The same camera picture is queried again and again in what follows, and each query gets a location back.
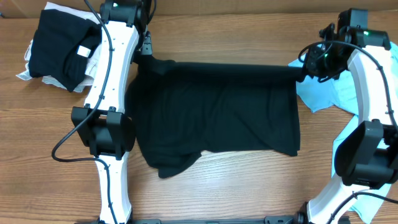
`robotic arm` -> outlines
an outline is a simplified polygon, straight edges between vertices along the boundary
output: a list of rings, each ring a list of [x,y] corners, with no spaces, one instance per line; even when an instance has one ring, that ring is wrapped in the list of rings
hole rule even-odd
[[[101,215],[97,223],[114,223],[111,207],[118,224],[132,223],[132,206],[127,192],[127,159],[134,146],[135,128],[124,115],[124,91],[134,54],[152,54],[150,33],[147,31],[149,9],[150,0],[106,0],[101,6],[101,19],[111,36],[114,57],[104,97],[95,115],[78,129],[83,144],[90,147],[90,154],[104,161],[110,173],[108,180],[103,164],[96,162],[102,199]],[[398,179],[398,150],[395,144],[397,130],[391,120],[391,116],[396,114],[386,110],[387,98],[382,91],[388,83],[389,93],[393,93],[389,95],[391,107],[398,109],[387,33],[368,30],[367,11],[354,9],[340,14],[337,34],[334,33],[334,27],[331,24],[321,30],[320,36],[326,40],[322,47],[315,45],[308,48],[303,73],[324,82],[338,78],[345,69],[351,70],[358,97],[360,122],[336,153],[336,175],[315,199],[303,206],[294,221],[286,223],[337,223],[355,200],[346,203],[334,216],[332,213],[353,192],[378,189]],[[84,108],[74,107],[72,110],[75,126],[88,116],[98,101],[108,66],[107,41],[103,39],[98,73]],[[386,80],[380,76],[378,67],[367,55],[358,49],[341,45],[339,41],[358,46],[376,58],[384,68]],[[382,139],[390,145],[388,149],[377,148]]]

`wooden table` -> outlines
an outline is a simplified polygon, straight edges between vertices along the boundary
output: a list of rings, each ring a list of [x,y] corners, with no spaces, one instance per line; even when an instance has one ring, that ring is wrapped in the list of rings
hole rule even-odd
[[[369,27],[398,42],[398,12],[372,12]],[[154,55],[190,62],[287,65],[337,14],[158,16],[150,25]],[[15,77],[38,19],[0,22],[0,223],[73,223],[94,220],[101,210],[93,162],[53,161],[53,146],[73,127],[72,106],[88,93],[67,91]],[[136,67],[131,68],[130,80]],[[329,108],[312,114],[299,100],[298,157],[275,151],[204,152],[184,173],[162,180],[138,145],[129,159],[129,196],[134,218],[262,218],[294,214],[330,179],[331,147],[352,114]],[[74,135],[59,150],[85,157]],[[398,198],[397,185],[390,197]],[[355,223],[357,214],[349,213]],[[398,206],[384,203],[375,223],[396,223]]]

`black garment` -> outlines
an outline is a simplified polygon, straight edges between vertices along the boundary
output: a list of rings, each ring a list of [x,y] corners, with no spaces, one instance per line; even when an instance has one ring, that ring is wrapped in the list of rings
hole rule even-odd
[[[296,80],[301,68],[175,63],[139,58],[126,114],[159,177],[190,167],[202,150],[300,149]]]
[[[51,75],[72,92],[85,78],[88,58],[78,55],[79,45],[91,50],[101,42],[101,26],[89,19],[43,10],[33,38],[29,72],[38,78]]]

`folded black clothing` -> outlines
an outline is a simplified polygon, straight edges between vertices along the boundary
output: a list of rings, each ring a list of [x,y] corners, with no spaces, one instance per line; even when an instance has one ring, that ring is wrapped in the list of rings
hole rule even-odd
[[[300,126],[295,82],[301,68],[136,59],[126,114],[160,178],[190,167],[203,150],[274,149],[296,156]]]
[[[87,60],[100,43],[101,26],[95,22],[56,9],[43,10],[33,38],[30,75],[51,75],[72,92],[84,80]],[[77,54],[80,46],[91,52]]]

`light blue cloth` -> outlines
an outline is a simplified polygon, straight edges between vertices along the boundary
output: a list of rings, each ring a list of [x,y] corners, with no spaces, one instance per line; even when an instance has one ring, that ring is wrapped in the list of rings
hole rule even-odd
[[[391,52],[395,60],[393,64],[394,83],[396,87],[396,95],[398,96],[398,46],[391,42]],[[295,60],[290,63],[291,67],[302,67],[303,63]],[[318,78],[310,78],[307,76],[302,83],[297,83],[297,94],[302,101],[311,109],[312,113],[333,105],[355,114],[353,119],[347,124],[345,129],[333,142],[333,155],[331,163],[331,175],[335,173],[335,152],[338,146],[351,134],[358,126],[358,103],[356,101],[356,92],[354,80],[351,72],[344,71],[338,80],[328,80],[325,83],[318,83]],[[383,142],[380,148],[386,147]],[[386,196],[391,185],[386,184],[379,190],[372,190],[373,193]],[[361,197],[352,207],[351,211],[356,211],[365,223],[371,223],[373,217],[379,210],[383,201],[370,197]]]

